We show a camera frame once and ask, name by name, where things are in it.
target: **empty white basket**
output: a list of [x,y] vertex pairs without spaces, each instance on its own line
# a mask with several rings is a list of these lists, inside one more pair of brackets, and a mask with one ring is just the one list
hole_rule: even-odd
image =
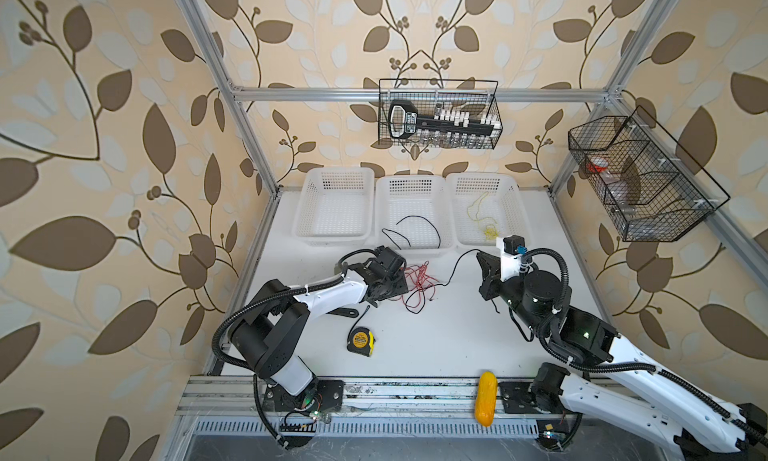
[[[376,236],[379,245],[395,249],[399,246],[403,251],[418,255],[440,255],[456,246],[446,188],[446,180],[440,176],[380,178],[376,183]],[[428,219],[435,227],[416,216]],[[382,228],[391,230],[386,233],[394,242],[382,233]]]
[[371,168],[314,168],[306,174],[293,236],[315,246],[362,244],[372,224]]
[[494,231],[502,237],[523,236],[526,245],[535,245],[520,188],[511,176],[453,173],[446,180],[458,246],[494,246]]

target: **basket containing yellow string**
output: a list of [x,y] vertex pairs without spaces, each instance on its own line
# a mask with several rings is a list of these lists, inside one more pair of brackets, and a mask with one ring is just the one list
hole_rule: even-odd
[[520,188],[511,176],[453,173],[446,178],[456,245],[494,246],[497,236],[518,235],[534,245]]

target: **orange vegetable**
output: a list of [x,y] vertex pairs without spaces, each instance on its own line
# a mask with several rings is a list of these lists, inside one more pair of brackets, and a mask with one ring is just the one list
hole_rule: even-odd
[[493,373],[486,371],[480,377],[478,396],[475,398],[475,419],[484,427],[493,424],[493,414],[496,411],[496,389],[498,381]]

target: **white plastic basket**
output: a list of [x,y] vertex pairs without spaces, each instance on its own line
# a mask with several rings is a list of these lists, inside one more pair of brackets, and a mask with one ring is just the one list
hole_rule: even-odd
[[306,174],[293,236],[313,246],[353,245],[371,235],[373,170],[314,168]]
[[[376,235],[379,245],[414,255],[441,255],[456,246],[446,187],[446,180],[440,176],[379,178],[376,183]],[[426,218],[434,227],[417,216]],[[391,230],[386,234],[394,242],[382,232],[383,228]]]
[[458,246],[494,246],[494,231],[502,237],[523,236],[526,245],[535,245],[520,188],[511,176],[453,173],[446,180]]

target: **gray floor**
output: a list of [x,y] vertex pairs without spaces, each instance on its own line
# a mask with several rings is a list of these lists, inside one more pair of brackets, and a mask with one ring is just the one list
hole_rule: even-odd
[[532,440],[450,438],[318,438],[283,451],[271,437],[196,436],[189,461],[654,461],[663,457],[655,445],[604,423],[582,425],[565,453],[547,453]]

